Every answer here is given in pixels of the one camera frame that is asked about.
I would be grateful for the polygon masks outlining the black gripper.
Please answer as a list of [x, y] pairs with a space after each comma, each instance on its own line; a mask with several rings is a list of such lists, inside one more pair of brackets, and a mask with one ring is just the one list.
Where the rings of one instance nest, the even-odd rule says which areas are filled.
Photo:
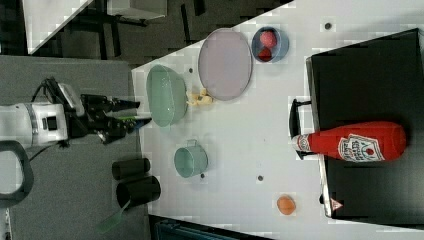
[[88, 134], [97, 134], [104, 145], [123, 138], [149, 124], [151, 118], [129, 118], [125, 120], [107, 116], [109, 112], [118, 112], [128, 109], [137, 109], [139, 102], [112, 98], [109, 100], [103, 95], [82, 94], [81, 101], [84, 115], [66, 114], [67, 133], [69, 139], [85, 137]]

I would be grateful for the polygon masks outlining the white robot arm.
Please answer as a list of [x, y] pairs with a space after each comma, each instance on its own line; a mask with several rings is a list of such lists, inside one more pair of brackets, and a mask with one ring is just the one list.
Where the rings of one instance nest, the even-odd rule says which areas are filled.
[[135, 109], [137, 102], [90, 96], [84, 103], [66, 97], [55, 102], [18, 103], [1, 108], [1, 206], [11, 207], [31, 192], [34, 174], [27, 151], [65, 147], [89, 134], [105, 145], [146, 126], [148, 117], [113, 117], [113, 112]]

